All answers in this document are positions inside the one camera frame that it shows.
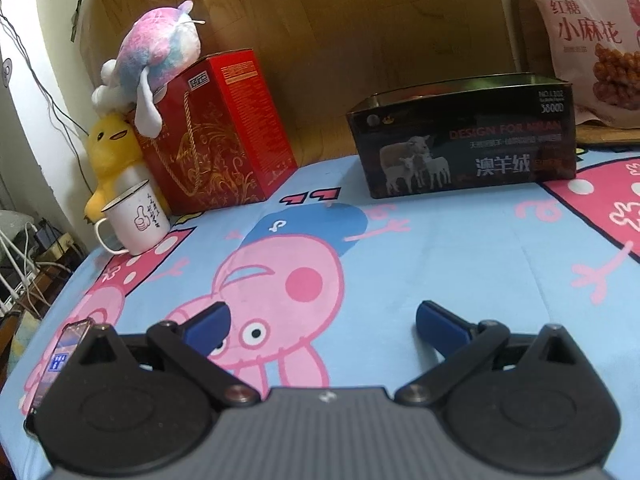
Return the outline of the red gift box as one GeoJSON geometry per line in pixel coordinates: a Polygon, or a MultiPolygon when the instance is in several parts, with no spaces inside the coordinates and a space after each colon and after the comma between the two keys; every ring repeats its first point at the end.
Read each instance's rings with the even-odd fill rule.
{"type": "Polygon", "coordinates": [[[201,58],[156,107],[160,134],[138,141],[176,216],[263,202],[297,169],[253,50],[201,58]]]}

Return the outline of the wooden headboard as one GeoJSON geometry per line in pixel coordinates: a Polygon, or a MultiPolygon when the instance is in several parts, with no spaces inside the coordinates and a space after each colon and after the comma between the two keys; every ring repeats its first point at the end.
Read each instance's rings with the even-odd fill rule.
{"type": "MultiPolygon", "coordinates": [[[[89,77],[145,12],[184,0],[84,0],[89,77]]],[[[354,151],[346,113],[378,92],[511,73],[501,0],[191,0],[204,53],[252,49],[302,165],[354,151]]]]}

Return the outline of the smartphone with pink case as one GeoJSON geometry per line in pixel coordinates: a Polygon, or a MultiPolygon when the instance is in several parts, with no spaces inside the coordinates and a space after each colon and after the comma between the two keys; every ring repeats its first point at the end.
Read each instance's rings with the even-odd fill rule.
{"type": "Polygon", "coordinates": [[[81,341],[85,338],[88,330],[93,326],[93,318],[83,318],[73,323],[67,323],[58,336],[58,340],[52,347],[51,352],[44,360],[43,368],[36,381],[34,394],[30,400],[27,415],[24,420],[24,429],[29,437],[36,438],[35,414],[37,414],[43,398],[48,393],[51,386],[58,378],[61,370],[73,355],[81,341]]]}

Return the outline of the Peppa Pig blue bedsheet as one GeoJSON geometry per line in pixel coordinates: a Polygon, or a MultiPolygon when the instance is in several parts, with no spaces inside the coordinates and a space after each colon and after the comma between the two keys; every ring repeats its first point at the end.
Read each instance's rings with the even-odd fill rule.
{"type": "Polygon", "coordinates": [[[514,332],[564,325],[612,392],[622,431],[608,459],[639,474],[639,155],[588,151],[570,181],[372,200],[357,157],[300,168],[270,200],[181,218],[139,257],[93,252],[67,282],[1,393],[17,478],[50,469],[23,424],[62,328],[123,334],[215,301],[233,325],[214,360],[275,386],[384,386],[431,367],[424,300],[514,332]]]}

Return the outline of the brown seat cushion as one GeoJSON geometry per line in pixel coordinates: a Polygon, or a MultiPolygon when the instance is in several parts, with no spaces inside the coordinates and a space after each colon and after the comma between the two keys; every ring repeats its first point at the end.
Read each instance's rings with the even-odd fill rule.
{"type": "MultiPolygon", "coordinates": [[[[512,0],[514,29],[522,69],[553,76],[549,38],[535,0],[512,0]]],[[[639,147],[638,129],[617,129],[589,119],[577,126],[577,144],[582,148],[610,148],[614,151],[639,147]]]]}

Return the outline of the yellow plush toy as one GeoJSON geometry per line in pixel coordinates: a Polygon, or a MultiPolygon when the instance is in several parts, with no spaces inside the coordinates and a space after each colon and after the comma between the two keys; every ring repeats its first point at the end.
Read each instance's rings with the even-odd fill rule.
{"type": "Polygon", "coordinates": [[[100,118],[89,133],[86,152],[96,176],[96,190],[85,206],[89,222],[100,220],[107,203],[144,180],[150,181],[163,211],[170,214],[167,200],[146,166],[136,129],[123,114],[100,118]]]}

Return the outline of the pink fried twist snack bag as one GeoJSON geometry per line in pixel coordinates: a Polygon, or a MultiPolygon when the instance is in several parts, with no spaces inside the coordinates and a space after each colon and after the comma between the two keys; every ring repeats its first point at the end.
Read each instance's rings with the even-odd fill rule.
{"type": "Polygon", "coordinates": [[[535,0],[576,122],[639,125],[639,0],[535,0]]]}

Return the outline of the black tin box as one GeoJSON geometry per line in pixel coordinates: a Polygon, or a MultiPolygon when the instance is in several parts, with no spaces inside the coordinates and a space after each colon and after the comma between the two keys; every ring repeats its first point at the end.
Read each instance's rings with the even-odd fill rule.
{"type": "Polygon", "coordinates": [[[500,74],[377,93],[347,121],[374,198],[576,174],[573,89],[554,77],[500,74]]]}

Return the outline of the white enamel mug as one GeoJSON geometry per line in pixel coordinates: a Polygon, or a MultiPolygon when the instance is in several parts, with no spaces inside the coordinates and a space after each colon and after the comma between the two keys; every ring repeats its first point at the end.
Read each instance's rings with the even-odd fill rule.
{"type": "Polygon", "coordinates": [[[170,222],[160,206],[149,180],[142,181],[115,197],[101,210],[104,217],[94,225],[96,239],[110,254],[140,256],[154,248],[170,231],[170,222]],[[108,246],[100,226],[109,223],[122,249],[108,246]]]}

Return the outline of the pastel unicorn plush toy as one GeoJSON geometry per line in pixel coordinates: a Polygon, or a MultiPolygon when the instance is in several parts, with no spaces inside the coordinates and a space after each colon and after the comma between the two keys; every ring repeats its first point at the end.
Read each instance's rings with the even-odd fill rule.
{"type": "Polygon", "coordinates": [[[162,6],[134,22],[116,58],[101,68],[102,84],[91,96],[98,113],[134,110],[138,133],[149,139],[158,137],[163,118],[154,96],[201,54],[196,28],[203,22],[191,18],[193,7],[191,0],[178,6],[162,6]]]}

